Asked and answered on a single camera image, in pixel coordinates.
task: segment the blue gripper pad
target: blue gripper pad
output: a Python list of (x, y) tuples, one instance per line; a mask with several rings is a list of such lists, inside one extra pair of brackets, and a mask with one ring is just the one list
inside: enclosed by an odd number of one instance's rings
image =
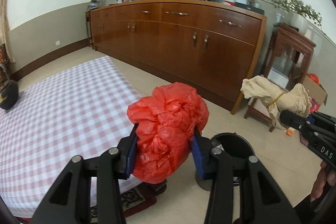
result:
[(134, 138), (131, 149), (129, 150), (127, 155), (127, 165), (125, 170), (125, 175), (127, 177), (130, 177), (130, 175), (133, 173), (134, 170), (135, 158), (137, 157), (137, 140), (138, 136)]
[(309, 116), (307, 117), (307, 121), (311, 122), (312, 124), (315, 123), (315, 119), (312, 117), (311, 114), (309, 114)]
[(204, 179), (205, 178), (205, 171), (203, 167), (204, 157), (201, 153), (200, 146), (195, 136), (193, 136), (193, 140), (191, 143), (191, 152), (193, 154), (196, 172), (201, 177), (201, 179)]

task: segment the baseboard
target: baseboard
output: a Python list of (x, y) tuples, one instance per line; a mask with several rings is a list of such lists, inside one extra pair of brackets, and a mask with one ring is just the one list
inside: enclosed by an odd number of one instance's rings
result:
[(137, 61), (137, 60), (134, 60), (132, 58), (129, 58), (127, 56), (124, 56), (124, 55), (121, 55), (121, 54), (118, 54), (116, 52), (113, 52), (111, 50), (107, 50), (105, 48), (102, 48), (102, 47), (99, 47), (96, 45), (96, 50), (99, 51), (99, 52), (102, 52), (103, 54), (106, 54), (106, 55), (109, 55), (111, 57), (114, 57), (120, 61), (123, 61), (127, 64), (130, 64), (134, 67), (137, 67), (141, 70), (144, 70), (144, 71), (147, 71), (149, 72), (150, 74), (153, 74), (157, 77), (160, 77), (168, 82), (171, 82), (171, 83), (174, 83), (174, 82), (181, 82), (181, 83), (185, 83), (187, 85), (190, 85), (190, 86), (193, 86), (194, 88), (197, 89), (197, 93), (199, 95), (201, 95), (204, 99), (206, 100), (209, 100), (210, 102), (216, 104), (216, 105), (219, 105), (229, 111), (231, 111), (234, 107), (234, 102), (231, 102), (230, 100), (226, 99), (225, 97), (223, 96), (220, 96), (210, 90), (207, 90), (206, 88), (203, 88), (202, 86), (199, 86), (199, 85), (196, 85), (192, 82), (189, 82), (183, 78), (180, 78), (176, 75), (172, 75), (171, 73), (167, 72), (167, 71), (164, 71), (164, 70), (161, 70), (161, 69), (158, 69), (156, 67), (153, 67), (151, 65), (148, 65), (148, 64), (145, 64), (145, 63), (142, 63), (140, 61)]
[(55, 51), (52, 51), (33, 62), (29, 63), (28, 65), (24, 66), (23, 68), (19, 69), (18, 71), (14, 72), (11, 76), (11, 78), (14, 81), (19, 81), (23, 77), (27, 76), (28, 74), (32, 73), (34, 70), (37, 70), (38, 68), (50, 63), (51, 61), (54, 61), (64, 55), (67, 55), (69, 53), (72, 53), (74, 51), (80, 50), (84, 47), (87, 47), (89, 45), (88, 39), (79, 40), (77, 42), (71, 43), (69, 45), (66, 45), (64, 47), (61, 47)]

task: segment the beige floor tile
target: beige floor tile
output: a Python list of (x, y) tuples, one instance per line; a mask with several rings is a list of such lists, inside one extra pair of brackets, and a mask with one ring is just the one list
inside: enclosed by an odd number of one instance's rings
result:
[(70, 69), (79, 64), (85, 63), (90, 60), (94, 60), (96, 58), (100, 58), (105, 56), (101, 52), (96, 52), (92, 50), (90, 47), (82, 48), (78, 51), (67, 54), (59, 59), (56, 59), (41, 68), (33, 71), (26, 77), (22, 78), (19, 81), (19, 90), (25, 90), (33, 84), (43, 81), (44, 79), (55, 75), (61, 71), (66, 69)]
[(257, 156), (278, 183), (292, 206), (297, 205), (310, 194), (313, 182), (261, 155)]
[[(20, 90), (60, 71), (102, 56), (105, 55), (88, 47), (63, 56), (24, 77), (19, 82)], [(122, 61), (114, 58), (111, 60), (141, 96), (150, 95), (157, 86), (169, 84)], [(269, 124), (266, 122), (253, 117), (244, 119), (246, 102), (236, 115), (231, 115), (229, 111), (207, 100), (206, 104), (210, 116), (203, 136), (212, 138), (222, 132), (238, 133), (253, 146), (292, 204), (297, 204), (310, 193), (321, 160), (300, 143), (298, 134), (289, 137), (281, 130), (270, 133)], [(209, 192), (198, 187), (194, 171), (193, 159), (190, 156), (180, 169), (169, 177), (167, 191), (157, 198), (157, 204), (129, 217), (127, 223), (203, 223)], [(236, 191), (235, 194), (236, 204), (239, 195)], [(237, 206), (234, 215), (239, 215)]]

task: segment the metal screw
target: metal screw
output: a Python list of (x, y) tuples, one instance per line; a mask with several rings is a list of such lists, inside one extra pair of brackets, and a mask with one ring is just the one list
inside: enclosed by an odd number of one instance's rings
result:
[(111, 148), (111, 149), (109, 150), (109, 153), (110, 153), (111, 155), (116, 155), (116, 154), (119, 153), (119, 149), (116, 148), (116, 147), (113, 147), (113, 148)]
[(82, 157), (79, 156), (79, 155), (74, 156), (74, 157), (72, 158), (72, 162), (74, 162), (74, 163), (78, 163), (78, 162), (80, 162), (81, 160), (82, 160)]
[(214, 155), (219, 155), (222, 152), (222, 150), (218, 147), (214, 147), (213, 149), (211, 149), (211, 153), (213, 153)]
[(258, 158), (256, 156), (250, 156), (249, 157), (249, 161), (253, 164), (257, 163), (258, 162)]

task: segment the pink checkered sheet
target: pink checkered sheet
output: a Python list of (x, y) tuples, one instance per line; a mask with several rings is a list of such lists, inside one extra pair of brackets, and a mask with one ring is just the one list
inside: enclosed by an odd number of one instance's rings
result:
[[(74, 155), (97, 157), (130, 134), (127, 107), (140, 95), (109, 57), (37, 83), (0, 109), (0, 196), (17, 217), (31, 218)], [(119, 181), (126, 192), (141, 181)], [(91, 205), (96, 205), (92, 179)]]

